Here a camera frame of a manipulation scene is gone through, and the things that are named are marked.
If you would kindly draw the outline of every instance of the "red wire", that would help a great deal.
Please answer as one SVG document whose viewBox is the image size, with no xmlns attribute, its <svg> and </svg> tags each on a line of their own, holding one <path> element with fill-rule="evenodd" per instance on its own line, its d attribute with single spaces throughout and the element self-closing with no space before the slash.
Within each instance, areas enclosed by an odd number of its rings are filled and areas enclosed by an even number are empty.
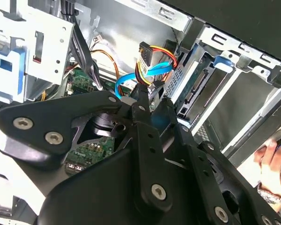
<svg viewBox="0 0 281 225">
<path fill-rule="evenodd" d="M 153 51 L 154 51 L 154 52 L 163 52 L 163 53 L 165 53 L 167 56 L 169 56 L 169 57 L 173 60 L 173 62 L 174 62 L 173 67 L 174 67 L 174 68 L 177 67 L 177 59 L 176 59 L 173 55 L 170 55 L 170 54 L 168 54 L 166 51 L 164 51 L 164 50 L 162 50 L 162 49 L 158 49 L 158 48 L 153 48 Z"/>
</svg>

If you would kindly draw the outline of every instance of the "orange wire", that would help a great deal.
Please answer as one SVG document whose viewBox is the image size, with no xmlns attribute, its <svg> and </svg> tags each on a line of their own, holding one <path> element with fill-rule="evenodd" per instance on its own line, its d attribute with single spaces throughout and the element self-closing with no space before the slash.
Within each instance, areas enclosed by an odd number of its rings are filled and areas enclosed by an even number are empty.
<svg viewBox="0 0 281 225">
<path fill-rule="evenodd" d="M 101 50 L 101 49 L 93 50 L 93 51 L 91 51 L 91 53 L 103 53 L 104 55 L 106 55 L 112 61 L 113 65 L 114 65 L 114 68 L 115 68 L 115 71 L 116 71 L 116 78 L 117 79 L 120 78 L 120 73 L 118 71 L 118 66 L 117 66 L 115 60 L 112 58 L 111 55 L 109 55 L 106 51 Z M 118 91 L 120 92 L 120 94 L 122 96 L 124 95 L 123 90 L 122 90 L 122 88 L 120 86 L 118 87 Z"/>
<path fill-rule="evenodd" d="M 174 65 L 173 67 L 176 68 L 177 67 L 177 59 L 175 58 L 175 56 L 173 54 L 169 54 L 167 51 L 163 50 L 163 49 L 160 49 L 160 48 L 155 48 L 155 47 L 152 47 L 153 48 L 153 51 L 154 52 L 163 52 L 165 53 L 167 56 L 169 56 L 173 62 L 174 62 Z"/>
</svg>

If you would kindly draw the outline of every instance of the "finger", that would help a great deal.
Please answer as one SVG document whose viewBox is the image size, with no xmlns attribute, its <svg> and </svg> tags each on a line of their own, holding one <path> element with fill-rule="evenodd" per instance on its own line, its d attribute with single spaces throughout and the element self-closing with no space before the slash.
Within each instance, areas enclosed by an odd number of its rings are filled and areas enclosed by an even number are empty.
<svg viewBox="0 0 281 225">
<path fill-rule="evenodd" d="M 261 161 L 261 166 L 270 166 L 276 147 L 277 142 L 275 142 L 274 140 L 269 141 L 269 145 L 267 146 L 266 152 Z"/>
<path fill-rule="evenodd" d="M 254 152 L 254 163 L 260 164 L 261 159 L 263 158 L 265 152 L 266 152 L 266 146 Z"/>
<path fill-rule="evenodd" d="M 270 164 L 270 168 L 272 171 L 280 173 L 280 171 L 281 171 L 281 146 L 275 152 L 272 162 Z"/>
</svg>

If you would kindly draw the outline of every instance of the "hand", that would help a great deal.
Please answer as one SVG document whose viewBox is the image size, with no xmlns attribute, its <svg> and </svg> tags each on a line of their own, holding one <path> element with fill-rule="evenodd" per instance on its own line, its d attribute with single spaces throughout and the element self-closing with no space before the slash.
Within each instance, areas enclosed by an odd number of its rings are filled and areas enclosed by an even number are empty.
<svg viewBox="0 0 281 225">
<path fill-rule="evenodd" d="M 281 146 L 269 140 L 266 146 L 254 153 L 254 162 L 261 169 L 261 188 L 281 197 Z"/>
</svg>

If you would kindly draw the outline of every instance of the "cable connector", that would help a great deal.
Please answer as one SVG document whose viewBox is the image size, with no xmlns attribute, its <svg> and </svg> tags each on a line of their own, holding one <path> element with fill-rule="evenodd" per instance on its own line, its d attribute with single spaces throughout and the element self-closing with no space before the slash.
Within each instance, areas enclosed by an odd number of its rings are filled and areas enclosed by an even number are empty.
<svg viewBox="0 0 281 225">
<path fill-rule="evenodd" d="M 151 65 L 153 49 L 150 48 L 150 45 L 143 41 L 140 43 L 140 52 L 141 57 L 144 59 L 146 65 L 149 67 Z"/>
</svg>

